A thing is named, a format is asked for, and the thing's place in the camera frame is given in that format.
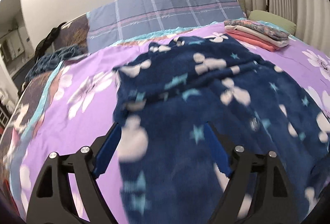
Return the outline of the beige folded garment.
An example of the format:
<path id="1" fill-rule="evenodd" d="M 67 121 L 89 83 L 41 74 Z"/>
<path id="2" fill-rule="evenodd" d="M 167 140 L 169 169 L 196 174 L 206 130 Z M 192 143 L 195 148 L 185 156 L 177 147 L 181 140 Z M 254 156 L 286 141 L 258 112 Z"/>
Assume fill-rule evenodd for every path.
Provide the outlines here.
<path id="1" fill-rule="evenodd" d="M 261 40 L 264 40 L 264 41 L 267 41 L 277 47 L 285 47 L 287 45 L 289 45 L 289 39 L 285 39 L 285 40 L 273 40 L 272 38 L 264 35 L 264 34 L 261 34 L 255 30 L 252 30 L 252 29 L 249 29 L 247 27 L 244 27 L 244 26 L 232 26 L 232 25 L 227 25 L 225 26 L 225 29 L 226 31 L 230 32 L 230 33 L 234 33 L 234 34 L 237 34 L 237 35 L 241 35 L 241 36 L 244 36 L 244 37 L 247 37 L 247 38 L 251 38 L 252 36 L 254 37 L 257 37 Z"/>

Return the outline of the purple floral bed sheet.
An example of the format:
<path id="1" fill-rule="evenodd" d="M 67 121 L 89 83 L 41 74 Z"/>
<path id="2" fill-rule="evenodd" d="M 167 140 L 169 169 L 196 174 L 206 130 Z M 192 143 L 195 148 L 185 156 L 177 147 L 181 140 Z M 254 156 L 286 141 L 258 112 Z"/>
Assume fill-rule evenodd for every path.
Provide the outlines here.
<path id="1" fill-rule="evenodd" d="M 167 45 L 172 40 L 191 36 L 204 39 L 231 37 L 226 33 L 223 23 L 151 43 Z M 311 64 L 315 67 L 319 65 L 322 56 L 291 39 L 288 48 L 273 53 L 276 59 L 272 60 L 270 53 L 258 54 L 253 45 L 236 41 L 292 77 L 308 92 L 329 121 L 329 83 L 310 69 Z M 9 187 L 18 211 L 17 218 L 21 222 L 27 223 L 30 196 L 49 154 L 74 154 L 81 147 L 92 145 L 97 137 L 106 135 L 112 125 L 117 123 L 114 121 L 114 110 L 118 102 L 118 87 L 114 68 L 124 66 L 147 53 L 151 43 L 141 47 L 107 47 L 87 57 L 75 59 L 69 65 L 60 62 L 51 73 L 34 114 L 16 143 L 15 154 L 8 162 Z M 123 179 L 118 146 L 105 173 L 96 182 L 116 223 L 129 223 L 121 199 Z M 322 174 L 323 168 L 328 168 L 325 183 L 319 193 L 313 188 L 307 189 L 306 197 L 313 198 L 313 206 L 304 219 L 299 219 L 299 223 L 329 223 L 329 152 L 322 163 L 312 169 L 310 178 L 315 180 Z M 239 219 L 246 217 L 250 209 L 256 179 L 255 173 L 250 175 Z M 69 175 L 69 183 L 79 217 L 88 220 L 74 174 Z"/>

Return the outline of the floral folded garment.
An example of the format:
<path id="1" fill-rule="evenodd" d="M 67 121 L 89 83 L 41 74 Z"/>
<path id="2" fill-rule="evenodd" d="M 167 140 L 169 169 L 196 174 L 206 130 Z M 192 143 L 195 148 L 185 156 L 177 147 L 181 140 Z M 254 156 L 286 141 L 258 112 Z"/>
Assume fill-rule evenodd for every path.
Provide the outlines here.
<path id="1" fill-rule="evenodd" d="M 273 28 L 271 26 L 267 26 L 264 24 L 255 23 L 251 20 L 247 19 L 234 19 L 234 20 L 225 20 L 225 26 L 243 26 L 245 28 L 254 30 L 260 34 L 263 34 L 273 40 L 286 40 L 289 38 L 289 33 L 279 30 L 277 28 Z"/>

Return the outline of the green pillow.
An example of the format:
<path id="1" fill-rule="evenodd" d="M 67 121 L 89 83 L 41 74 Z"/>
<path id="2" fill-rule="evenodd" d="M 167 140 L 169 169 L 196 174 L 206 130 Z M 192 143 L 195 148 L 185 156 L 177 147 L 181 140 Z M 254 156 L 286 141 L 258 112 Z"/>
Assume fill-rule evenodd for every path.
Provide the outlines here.
<path id="1" fill-rule="evenodd" d="M 290 20 L 282 18 L 281 16 L 269 13 L 263 10 L 253 10 L 248 16 L 249 20 L 252 21 L 264 21 L 284 29 L 286 32 L 294 35 L 296 32 L 296 24 Z"/>

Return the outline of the navy fleece star pajama top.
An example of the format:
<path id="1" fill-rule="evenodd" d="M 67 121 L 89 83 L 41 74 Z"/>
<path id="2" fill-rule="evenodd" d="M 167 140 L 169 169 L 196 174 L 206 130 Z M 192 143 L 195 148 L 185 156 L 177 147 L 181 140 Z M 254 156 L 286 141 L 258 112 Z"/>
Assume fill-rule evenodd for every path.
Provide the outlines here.
<path id="1" fill-rule="evenodd" d="M 129 223 L 205 223 L 224 181 L 206 143 L 207 122 L 237 145 L 278 153 L 299 219 L 312 209 L 308 188 L 328 175 L 310 172 L 328 155 L 329 121 L 279 66 L 231 37 L 180 37 L 114 68 L 114 121 Z"/>

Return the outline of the blue plaid pillow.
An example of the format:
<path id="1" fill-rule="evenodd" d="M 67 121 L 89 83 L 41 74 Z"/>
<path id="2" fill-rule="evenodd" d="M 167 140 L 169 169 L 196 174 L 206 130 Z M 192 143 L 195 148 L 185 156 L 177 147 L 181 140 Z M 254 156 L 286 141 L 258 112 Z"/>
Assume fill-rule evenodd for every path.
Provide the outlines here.
<path id="1" fill-rule="evenodd" d="M 245 16 L 238 0 L 115 0 L 87 13 L 87 46 L 95 53 L 118 41 L 164 30 L 201 27 Z"/>

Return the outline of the teal fleece blanket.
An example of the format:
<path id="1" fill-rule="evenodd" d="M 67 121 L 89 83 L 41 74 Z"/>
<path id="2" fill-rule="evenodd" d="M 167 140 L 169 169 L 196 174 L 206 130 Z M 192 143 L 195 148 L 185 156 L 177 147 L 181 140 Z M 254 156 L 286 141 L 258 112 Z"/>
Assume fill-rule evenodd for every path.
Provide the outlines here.
<path id="1" fill-rule="evenodd" d="M 40 74 L 54 70 L 60 62 L 79 55 L 83 55 L 85 53 L 87 53 L 86 47 L 74 44 L 69 47 L 60 48 L 54 53 L 43 55 L 37 60 L 37 62 L 25 76 L 25 83 L 29 84 L 32 79 L 39 76 Z"/>

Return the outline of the black clothing on chair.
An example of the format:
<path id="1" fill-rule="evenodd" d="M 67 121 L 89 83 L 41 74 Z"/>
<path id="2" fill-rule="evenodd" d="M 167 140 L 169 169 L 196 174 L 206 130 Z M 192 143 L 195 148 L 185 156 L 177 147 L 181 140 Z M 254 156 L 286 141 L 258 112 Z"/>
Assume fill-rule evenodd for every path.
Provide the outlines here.
<path id="1" fill-rule="evenodd" d="M 45 55 L 46 50 L 51 47 L 54 40 L 58 37 L 61 27 L 65 25 L 66 22 L 63 22 L 59 24 L 56 28 L 52 28 L 50 33 L 44 38 L 40 43 L 38 43 L 36 49 L 35 49 L 35 55 L 34 55 L 34 61 L 35 63 L 43 56 Z"/>

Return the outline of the dark patterned quilt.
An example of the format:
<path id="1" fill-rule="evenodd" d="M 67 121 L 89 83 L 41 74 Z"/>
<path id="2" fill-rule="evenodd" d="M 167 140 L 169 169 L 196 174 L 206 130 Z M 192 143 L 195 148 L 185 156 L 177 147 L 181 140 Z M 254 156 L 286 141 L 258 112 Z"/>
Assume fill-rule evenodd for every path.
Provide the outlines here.
<path id="1" fill-rule="evenodd" d="M 87 33 L 89 30 L 86 15 L 82 15 L 72 21 L 66 22 L 61 27 L 58 37 L 54 40 L 45 54 L 54 53 L 56 50 L 69 47 L 74 44 L 81 45 L 87 49 Z M 35 64 L 34 58 L 32 64 L 28 66 L 28 72 Z M 19 85 L 19 101 L 15 107 L 11 120 L 6 125 L 4 133 L 1 136 L 1 191 L 8 200 L 12 199 L 9 187 L 9 164 L 15 149 L 16 143 L 20 139 L 23 131 L 27 127 L 30 118 L 34 114 L 40 101 L 42 91 L 51 72 L 45 72 L 32 79 L 29 84 L 22 82 Z"/>

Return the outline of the coral folded garment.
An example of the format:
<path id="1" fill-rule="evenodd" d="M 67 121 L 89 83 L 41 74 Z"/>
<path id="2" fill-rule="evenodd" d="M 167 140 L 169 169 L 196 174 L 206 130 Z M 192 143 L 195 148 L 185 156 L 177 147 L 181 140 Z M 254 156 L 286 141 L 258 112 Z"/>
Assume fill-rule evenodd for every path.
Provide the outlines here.
<path id="1" fill-rule="evenodd" d="M 266 49 L 267 51 L 270 51 L 270 52 L 276 52 L 276 51 L 280 50 L 279 47 L 269 43 L 268 41 L 264 41 L 260 38 L 250 38 L 250 37 L 242 36 L 239 34 L 235 34 L 233 32 L 228 32 L 228 31 L 226 31 L 226 33 L 229 34 L 231 37 L 233 37 L 236 40 L 249 43 L 251 45 Z"/>

